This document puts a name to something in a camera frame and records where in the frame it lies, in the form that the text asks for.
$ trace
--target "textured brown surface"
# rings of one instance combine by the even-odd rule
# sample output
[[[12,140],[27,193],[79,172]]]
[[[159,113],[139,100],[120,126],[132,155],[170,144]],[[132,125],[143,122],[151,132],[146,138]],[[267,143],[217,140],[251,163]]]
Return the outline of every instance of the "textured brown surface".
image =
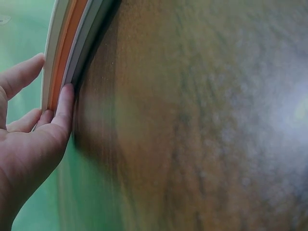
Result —
[[[305,0],[123,0],[74,126],[124,229],[308,229],[307,72]]]

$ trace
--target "hand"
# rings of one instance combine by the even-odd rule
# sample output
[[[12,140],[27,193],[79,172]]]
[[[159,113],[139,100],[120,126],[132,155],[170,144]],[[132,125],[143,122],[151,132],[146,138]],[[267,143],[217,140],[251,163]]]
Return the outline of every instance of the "hand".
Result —
[[[0,229],[10,230],[18,211],[60,163],[71,132],[74,91],[63,87],[55,117],[34,109],[6,125],[8,100],[44,65],[38,54],[0,74]]]

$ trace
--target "finger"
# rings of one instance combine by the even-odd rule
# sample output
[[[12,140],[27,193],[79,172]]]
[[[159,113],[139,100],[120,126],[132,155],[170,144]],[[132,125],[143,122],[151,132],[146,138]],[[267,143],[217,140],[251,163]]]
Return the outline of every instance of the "finger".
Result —
[[[33,109],[25,114],[19,120],[16,120],[6,126],[8,132],[30,132],[38,122],[42,111]]]
[[[40,53],[0,74],[0,86],[4,89],[8,100],[39,75],[44,63],[44,54]]]
[[[53,111],[52,110],[46,110],[41,116],[40,119],[35,127],[35,129],[38,129],[39,127],[51,123],[53,118]]]
[[[43,131],[52,135],[59,143],[66,143],[71,132],[74,105],[74,89],[72,84],[65,85],[59,97],[57,112],[50,124],[35,129],[35,133]]]
[[[68,135],[72,125],[73,105],[74,88],[72,84],[67,84],[62,88],[56,115],[51,123],[60,126],[64,131],[68,132]]]

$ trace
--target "stack of paper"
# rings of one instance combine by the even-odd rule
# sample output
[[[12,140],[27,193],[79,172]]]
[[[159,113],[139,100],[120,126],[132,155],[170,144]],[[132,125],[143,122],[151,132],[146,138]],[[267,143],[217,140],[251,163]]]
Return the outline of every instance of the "stack of paper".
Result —
[[[76,84],[112,0],[56,0],[46,43],[42,109],[56,110],[61,88]]]

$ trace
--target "blurry surface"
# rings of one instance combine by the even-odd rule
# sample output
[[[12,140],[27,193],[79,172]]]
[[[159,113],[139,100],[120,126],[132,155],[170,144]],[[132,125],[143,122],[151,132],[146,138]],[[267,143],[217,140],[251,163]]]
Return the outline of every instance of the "blurry surface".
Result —
[[[54,0],[0,0],[0,15],[10,16],[0,25],[0,71],[44,52]],[[8,123],[40,107],[41,76],[9,102]],[[18,214],[13,231],[58,231],[56,175],[28,200]]]
[[[117,195],[108,211],[127,231],[307,230],[307,11],[303,0],[123,0],[75,111],[101,175],[90,185],[89,166],[66,162],[75,181],[60,199],[73,192],[74,213],[61,216],[91,213],[78,198],[108,182],[95,205]]]

